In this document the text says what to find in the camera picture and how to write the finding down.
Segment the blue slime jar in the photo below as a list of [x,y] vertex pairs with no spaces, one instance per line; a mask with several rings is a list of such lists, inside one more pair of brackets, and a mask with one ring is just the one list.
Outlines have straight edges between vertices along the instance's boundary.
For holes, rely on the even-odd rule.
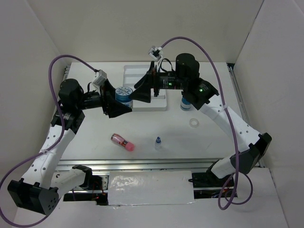
[[131,93],[133,92],[132,88],[127,86],[121,86],[116,88],[115,90],[115,99],[116,101],[124,104],[129,108],[133,108],[133,100],[129,98]]
[[184,97],[181,99],[180,108],[183,111],[189,111],[191,109],[192,105],[190,102],[188,102]]

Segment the pink capped glue stick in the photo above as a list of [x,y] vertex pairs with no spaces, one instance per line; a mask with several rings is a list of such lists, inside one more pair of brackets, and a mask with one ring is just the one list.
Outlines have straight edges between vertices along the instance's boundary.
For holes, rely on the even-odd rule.
[[129,152],[132,152],[134,149],[135,149],[135,145],[127,140],[125,140],[122,136],[114,133],[112,136],[111,136],[111,141],[118,145],[118,146],[121,146],[123,147],[125,150],[129,151]]

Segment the small blue capped bottle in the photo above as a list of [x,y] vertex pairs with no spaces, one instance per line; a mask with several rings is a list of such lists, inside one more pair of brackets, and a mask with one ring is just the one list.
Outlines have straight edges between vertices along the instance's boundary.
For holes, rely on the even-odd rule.
[[155,150],[159,151],[161,148],[162,148],[162,141],[161,141],[161,138],[160,137],[157,137],[156,140],[155,140]]

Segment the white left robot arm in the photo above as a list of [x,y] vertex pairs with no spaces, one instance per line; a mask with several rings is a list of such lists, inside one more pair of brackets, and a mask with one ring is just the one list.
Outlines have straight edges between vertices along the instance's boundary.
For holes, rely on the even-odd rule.
[[76,187],[87,190],[93,186],[92,170],[75,165],[66,174],[53,179],[55,169],[74,139],[84,118],[84,110],[99,108],[110,118],[129,113],[132,109],[115,99],[115,89],[106,80],[97,91],[85,93],[75,79],[60,85],[59,108],[51,121],[48,136],[31,167],[20,180],[11,180],[7,190],[17,207],[50,215],[60,198]]

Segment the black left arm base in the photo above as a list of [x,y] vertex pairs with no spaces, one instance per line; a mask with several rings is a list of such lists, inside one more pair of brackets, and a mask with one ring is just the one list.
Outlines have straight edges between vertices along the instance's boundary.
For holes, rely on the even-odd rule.
[[107,193],[109,183],[109,175],[87,174],[78,170],[70,170],[54,177],[51,187],[58,188],[59,198],[66,194],[89,193],[91,198],[98,194],[105,195]]

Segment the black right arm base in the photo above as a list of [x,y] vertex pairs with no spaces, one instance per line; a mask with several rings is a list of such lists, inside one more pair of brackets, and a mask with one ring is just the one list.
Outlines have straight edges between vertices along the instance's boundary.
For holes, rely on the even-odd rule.
[[222,188],[228,178],[229,175],[222,179],[219,179],[210,172],[195,172],[191,174],[188,182],[192,183],[194,189],[196,190],[210,190]]

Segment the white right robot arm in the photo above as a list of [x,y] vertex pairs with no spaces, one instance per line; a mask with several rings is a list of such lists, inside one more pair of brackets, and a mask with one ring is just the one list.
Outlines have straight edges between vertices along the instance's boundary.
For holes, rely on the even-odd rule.
[[182,53],[176,57],[175,69],[160,72],[151,62],[146,74],[135,84],[132,100],[151,102],[151,92],[159,90],[181,90],[183,98],[193,107],[213,120],[234,142],[237,152],[215,162],[208,169],[207,180],[218,186],[224,177],[239,171],[248,174],[265,155],[272,137],[260,133],[246,123],[229,106],[223,103],[218,90],[208,81],[200,78],[200,64],[192,54]]

